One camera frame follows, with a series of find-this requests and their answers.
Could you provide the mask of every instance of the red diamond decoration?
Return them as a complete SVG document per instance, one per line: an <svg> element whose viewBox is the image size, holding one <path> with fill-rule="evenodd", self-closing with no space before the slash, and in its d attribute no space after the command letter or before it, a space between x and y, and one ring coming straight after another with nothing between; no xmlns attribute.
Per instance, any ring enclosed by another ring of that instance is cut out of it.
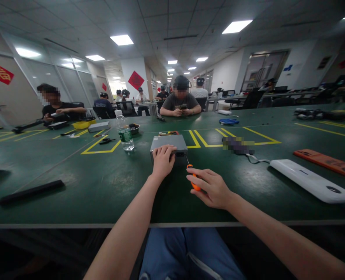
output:
<svg viewBox="0 0 345 280"><path fill-rule="evenodd" d="M137 74L136 71L132 73L130 79L128 80L130 85L133 86L135 89L138 89L144 81L145 80L139 74Z"/></svg>

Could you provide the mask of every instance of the gray box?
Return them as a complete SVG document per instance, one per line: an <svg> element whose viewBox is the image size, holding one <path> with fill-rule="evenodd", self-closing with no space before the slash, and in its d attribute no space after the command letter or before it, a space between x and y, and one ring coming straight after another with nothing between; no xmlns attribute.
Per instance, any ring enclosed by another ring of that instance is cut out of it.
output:
<svg viewBox="0 0 345 280"><path fill-rule="evenodd" d="M182 135L154 136L152 146L150 147L150 157L152 159L152 164L154 164L153 150L163 145L174 145L175 147L177 147L177 150L175 151L175 164L187 164L186 156L188 153L188 148Z"/></svg>
<svg viewBox="0 0 345 280"><path fill-rule="evenodd" d="M109 122L99 122L97 124L91 124L88 128L89 132L96 132L96 131L101 131L101 130L106 130L109 129L110 125Z"/></svg>

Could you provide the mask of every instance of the orange screwdriver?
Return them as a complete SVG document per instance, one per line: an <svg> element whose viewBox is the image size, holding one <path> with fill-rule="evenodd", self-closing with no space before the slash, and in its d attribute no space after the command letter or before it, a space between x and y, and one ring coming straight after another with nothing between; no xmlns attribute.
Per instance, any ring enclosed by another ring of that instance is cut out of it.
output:
<svg viewBox="0 0 345 280"><path fill-rule="evenodd" d="M193 168L193 165L189 164L189 160L188 160L188 157L187 157L187 156L186 156L186 158L187 158L187 162L188 162L187 168ZM193 183L193 182L191 182L191 183L192 183L193 188L194 188L196 191L200 191L200 190L201 190L201 188L198 187L195 183Z"/></svg>

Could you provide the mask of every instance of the gray metal box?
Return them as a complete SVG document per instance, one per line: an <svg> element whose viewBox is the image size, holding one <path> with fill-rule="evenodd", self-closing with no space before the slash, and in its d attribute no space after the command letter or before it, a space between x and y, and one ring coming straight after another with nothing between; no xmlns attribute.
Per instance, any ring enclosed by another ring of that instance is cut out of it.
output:
<svg viewBox="0 0 345 280"><path fill-rule="evenodd" d="M163 145L174 145L177 147L177 150L175 151L175 164L187 164L186 155L188 153L188 148L182 135L154 136L152 146L150 147L152 163L154 163L153 150Z"/></svg>

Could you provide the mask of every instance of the white cable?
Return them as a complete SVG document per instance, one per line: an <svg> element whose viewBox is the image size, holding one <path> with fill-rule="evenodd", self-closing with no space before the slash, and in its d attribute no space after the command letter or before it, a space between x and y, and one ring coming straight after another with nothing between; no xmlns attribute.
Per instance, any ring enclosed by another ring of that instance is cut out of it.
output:
<svg viewBox="0 0 345 280"><path fill-rule="evenodd" d="M249 160L249 162L251 164L257 164L257 163L261 163L261 162L267 162L267 163L270 163L271 161L269 161L268 159L257 159L255 156L252 156L251 154L245 154L245 156L247 156L247 159ZM252 163L250 158L253 158L255 159L257 162L255 163Z"/></svg>

